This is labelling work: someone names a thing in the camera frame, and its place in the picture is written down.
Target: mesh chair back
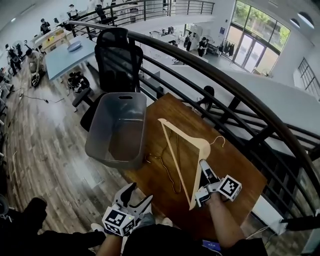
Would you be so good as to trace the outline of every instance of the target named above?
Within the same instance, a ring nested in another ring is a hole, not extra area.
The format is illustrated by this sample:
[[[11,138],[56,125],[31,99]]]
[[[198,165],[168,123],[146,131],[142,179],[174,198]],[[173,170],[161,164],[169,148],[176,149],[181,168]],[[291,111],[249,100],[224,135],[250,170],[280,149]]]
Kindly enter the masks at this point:
[[[95,57],[99,67],[100,88],[107,93],[135,92],[143,51],[128,43],[128,30],[114,27],[97,38]]]

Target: gray plastic bin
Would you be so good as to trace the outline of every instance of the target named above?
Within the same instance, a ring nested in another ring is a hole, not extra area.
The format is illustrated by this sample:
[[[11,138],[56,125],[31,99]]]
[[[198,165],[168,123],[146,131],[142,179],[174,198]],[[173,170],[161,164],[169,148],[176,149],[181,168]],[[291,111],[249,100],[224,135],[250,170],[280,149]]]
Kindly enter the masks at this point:
[[[106,166],[139,169],[144,158],[147,97],[136,92],[104,95],[85,143],[88,156]]]

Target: black sleeve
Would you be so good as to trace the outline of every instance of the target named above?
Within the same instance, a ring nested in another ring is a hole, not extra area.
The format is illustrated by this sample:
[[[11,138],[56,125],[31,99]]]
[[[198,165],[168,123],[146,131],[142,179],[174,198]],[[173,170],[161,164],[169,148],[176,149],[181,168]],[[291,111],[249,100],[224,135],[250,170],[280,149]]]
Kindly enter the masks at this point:
[[[234,246],[228,250],[223,251],[223,256],[268,256],[265,249],[265,245],[261,238],[255,238],[250,240],[240,240]]]

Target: white ceiling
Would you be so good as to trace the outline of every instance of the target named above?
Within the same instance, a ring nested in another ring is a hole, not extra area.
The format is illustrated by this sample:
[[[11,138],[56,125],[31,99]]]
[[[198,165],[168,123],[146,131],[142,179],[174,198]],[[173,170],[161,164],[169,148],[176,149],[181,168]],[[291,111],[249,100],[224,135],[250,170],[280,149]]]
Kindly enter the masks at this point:
[[[0,0],[0,30],[31,5],[44,1],[47,0]],[[299,31],[311,41],[314,41],[315,36],[320,35],[320,10],[311,0],[272,0],[278,4],[278,7],[270,4],[268,0],[241,1],[266,12],[291,30]],[[299,19],[297,13],[301,11],[310,15],[314,22],[315,29],[309,28]],[[291,25],[291,18],[296,18],[299,21],[300,29],[296,29]]]

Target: wooden table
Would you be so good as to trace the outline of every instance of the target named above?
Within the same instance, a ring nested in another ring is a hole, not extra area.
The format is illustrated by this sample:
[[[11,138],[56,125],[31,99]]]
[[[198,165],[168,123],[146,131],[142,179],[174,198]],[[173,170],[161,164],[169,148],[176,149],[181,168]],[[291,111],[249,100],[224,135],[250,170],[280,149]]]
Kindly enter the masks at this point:
[[[171,94],[166,94],[151,104],[146,112],[146,145],[145,154],[159,156],[167,145],[167,141],[159,118],[164,118],[181,129],[187,135],[203,138],[212,143],[220,133],[205,123]],[[172,132],[171,144],[177,156],[176,134]],[[198,150],[181,137],[178,139],[180,169],[183,180],[191,198],[197,169]],[[227,202],[236,222],[240,225],[251,212],[265,185],[265,177],[227,140],[222,148],[223,139],[218,138],[211,145],[211,154],[207,159],[214,172],[223,178],[227,174],[242,183],[242,190],[234,202]],[[215,239],[213,223],[207,207],[194,208],[189,211],[189,204],[181,188],[174,194],[172,183],[160,160],[148,158],[151,163],[144,162],[140,170],[127,170],[124,176],[137,186],[145,195],[153,195],[153,206],[175,225],[189,232],[195,239]],[[179,189],[179,176],[175,168],[170,150],[167,147],[163,154],[163,162],[167,166],[176,191]]]

